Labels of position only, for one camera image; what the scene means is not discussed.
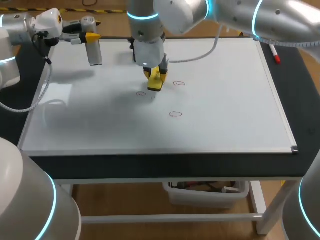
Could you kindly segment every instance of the white cable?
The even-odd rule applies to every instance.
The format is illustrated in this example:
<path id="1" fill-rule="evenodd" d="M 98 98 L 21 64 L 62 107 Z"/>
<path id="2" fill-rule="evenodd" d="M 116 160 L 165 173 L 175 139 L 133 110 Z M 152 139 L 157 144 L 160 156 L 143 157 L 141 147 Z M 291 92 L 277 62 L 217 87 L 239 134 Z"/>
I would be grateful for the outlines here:
<path id="1" fill-rule="evenodd" d="M 264 44 L 272 44 L 274 46 L 279 47 L 287 47 L 287 48 L 312 48 L 320 46 L 320 41 L 312 41 L 312 42 L 279 42 L 279 41 L 273 41 L 262 37 L 256 37 L 253 35 L 250 35 L 251 38 L 260 41 Z"/>
<path id="2" fill-rule="evenodd" d="M 181 63 L 189 63 L 189 62 L 194 62 L 194 61 L 198 61 L 200 59 L 204 59 L 205 57 L 209 56 L 210 54 L 213 53 L 213 51 L 216 49 L 217 44 L 218 44 L 218 40 L 222 31 L 223 25 L 220 25 L 218 33 L 215 37 L 214 40 L 214 45 L 212 47 L 212 49 L 210 51 L 208 51 L 206 54 L 202 55 L 202 56 L 198 56 L 196 58 L 192 58 L 192 59 L 187 59 L 187 60 L 175 60 L 175 61 L 169 61 L 171 64 L 181 64 Z"/>
<path id="3" fill-rule="evenodd" d="M 41 102 L 41 100 L 43 99 L 43 97 L 45 96 L 45 94 L 48 90 L 50 81 L 52 79 L 52 73 L 53 73 L 52 65 L 49 65 L 49 76 L 48 76 L 47 80 L 45 81 L 45 83 L 46 83 L 45 88 L 44 88 L 43 92 L 41 93 L 41 95 L 39 96 L 38 100 L 31 107 L 18 110 L 18 109 L 13 109 L 11 107 L 8 107 L 8 106 L 4 105 L 2 102 L 0 102 L 0 107 L 4 108 L 10 112 L 17 113 L 17 114 L 26 113 L 26 112 L 34 110 L 39 105 L 39 103 Z"/>

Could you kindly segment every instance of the red marker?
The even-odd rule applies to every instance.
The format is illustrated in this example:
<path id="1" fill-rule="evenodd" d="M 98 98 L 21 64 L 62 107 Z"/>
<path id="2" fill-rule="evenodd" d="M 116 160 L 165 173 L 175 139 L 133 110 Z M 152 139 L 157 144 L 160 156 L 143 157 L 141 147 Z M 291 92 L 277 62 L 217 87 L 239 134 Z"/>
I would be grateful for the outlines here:
<path id="1" fill-rule="evenodd" d="M 280 57 L 278 56 L 278 53 L 277 53 L 277 50 L 276 50 L 275 46 L 273 46 L 272 44 L 269 44 L 269 46 L 270 46 L 270 49 L 271 49 L 271 51 L 273 53 L 275 63 L 276 64 L 281 64 Z"/>

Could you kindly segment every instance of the cable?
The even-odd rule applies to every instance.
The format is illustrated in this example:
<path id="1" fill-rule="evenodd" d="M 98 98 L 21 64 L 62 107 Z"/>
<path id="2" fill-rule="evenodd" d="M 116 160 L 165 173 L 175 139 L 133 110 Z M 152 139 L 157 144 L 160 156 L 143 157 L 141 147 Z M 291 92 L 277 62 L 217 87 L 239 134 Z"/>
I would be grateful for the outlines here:
<path id="1" fill-rule="evenodd" d="M 273 41 L 269 40 L 263 37 L 256 37 L 253 35 L 250 35 L 251 38 L 254 40 L 260 41 L 264 44 L 272 44 L 274 46 L 279 47 L 287 47 L 287 48 L 312 48 L 320 46 L 320 41 L 312 41 L 312 42 L 279 42 L 279 41 Z"/>
<path id="2" fill-rule="evenodd" d="M 214 40 L 213 47 L 212 47 L 212 49 L 211 49 L 210 51 L 208 51 L 206 54 L 204 54 L 204 55 L 202 55 L 202 56 L 195 57 L 195 58 L 187 59 L 187 60 L 175 60 L 175 61 L 169 61 L 169 62 L 170 62 L 171 64 L 189 63 L 189 62 L 194 62 L 194 61 L 198 61 L 198 60 L 204 59 L 205 57 L 209 56 L 210 54 L 213 53 L 213 51 L 214 51 L 214 50 L 216 49 L 216 47 L 217 47 L 218 40 L 219 40 L 221 31 L 222 31 L 222 28 L 223 28 L 223 25 L 220 25 L 219 30 L 218 30 L 217 35 L 216 35 L 215 40 Z"/>
<path id="3" fill-rule="evenodd" d="M 85 0 L 82 0 L 82 6 L 84 6 L 84 7 L 92 7 L 92 6 L 96 5 L 97 3 L 98 3 L 98 0 L 95 0 L 95 2 L 92 4 L 85 4 Z"/>
<path id="4" fill-rule="evenodd" d="M 35 37 L 38 38 L 39 41 L 39 47 L 37 47 L 36 43 L 35 43 Z M 41 48 L 41 42 L 40 40 L 43 40 L 43 37 L 45 37 L 45 35 L 42 35 L 41 33 L 36 33 L 32 36 L 32 45 L 33 47 L 36 49 L 36 51 L 39 53 L 39 55 L 46 61 L 47 64 L 51 65 L 52 62 L 51 60 L 43 53 L 42 48 Z"/>
<path id="5" fill-rule="evenodd" d="M 53 73 L 53 68 L 52 68 L 52 65 L 49 64 L 49 77 L 45 81 L 46 82 L 45 88 L 44 88 L 43 92 L 41 93 L 41 95 L 39 96 L 38 100 L 31 107 L 26 108 L 26 109 L 18 110 L 18 109 L 13 109 L 11 107 L 8 107 L 8 106 L 4 105 L 2 102 L 0 102 L 0 107 L 2 107 L 3 109 L 8 110 L 10 112 L 17 113 L 17 114 L 27 113 L 29 111 L 34 110 L 39 105 L 39 103 L 41 102 L 41 100 L 43 99 L 43 97 L 45 96 L 45 94 L 46 94 L 46 92 L 48 90 L 50 81 L 52 79 L 52 73 Z"/>

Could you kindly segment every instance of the table frame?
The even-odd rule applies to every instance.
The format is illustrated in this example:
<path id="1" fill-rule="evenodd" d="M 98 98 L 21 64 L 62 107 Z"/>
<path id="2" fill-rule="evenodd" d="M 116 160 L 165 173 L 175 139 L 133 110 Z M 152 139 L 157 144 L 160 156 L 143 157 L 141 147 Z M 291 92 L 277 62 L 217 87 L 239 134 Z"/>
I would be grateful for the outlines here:
<path id="1" fill-rule="evenodd" d="M 73 179 L 56 180 L 72 196 L 73 184 L 120 184 L 120 183 L 161 183 L 161 182 L 213 182 L 234 181 L 233 178 L 183 178 L 183 179 Z M 190 222 L 257 222 L 258 235 L 267 235 L 282 216 L 282 209 L 287 196 L 300 178 L 289 178 L 277 193 L 269 207 L 266 207 L 259 181 L 249 181 L 249 194 L 254 213 L 238 214 L 156 214 L 156 215 L 121 215 L 121 216 L 83 216 L 82 224 L 133 224 L 133 223 L 190 223 Z"/>

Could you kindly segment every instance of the table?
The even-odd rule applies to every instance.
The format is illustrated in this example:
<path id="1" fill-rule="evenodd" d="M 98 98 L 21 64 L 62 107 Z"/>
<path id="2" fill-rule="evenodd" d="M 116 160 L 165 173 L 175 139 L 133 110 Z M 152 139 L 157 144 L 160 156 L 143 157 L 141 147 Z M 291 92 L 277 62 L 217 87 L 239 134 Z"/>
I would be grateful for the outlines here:
<path id="1" fill-rule="evenodd" d="M 297 49 L 277 47 L 282 65 L 276 66 L 269 46 L 262 44 L 261 47 L 298 146 L 296 154 L 217 153 L 214 158 L 212 154 L 168 154 L 165 159 L 160 154 L 145 154 L 139 158 L 129 154 L 90 157 L 69 155 L 35 156 L 32 159 L 61 185 L 190 180 L 251 181 L 254 214 L 105 216 L 84 217 L 83 222 L 259 221 L 258 233 L 267 234 L 281 214 L 285 197 L 296 181 L 304 176 L 319 152 L 320 98 Z M 25 46 L 20 50 L 17 62 L 21 83 L 2 90 L 0 100 L 19 109 L 32 103 L 44 63 L 32 48 Z M 16 115 L 2 109 L 0 114 L 0 137 L 18 145 L 28 114 Z M 262 201 L 259 180 L 289 180 L 267 210 Z"/>

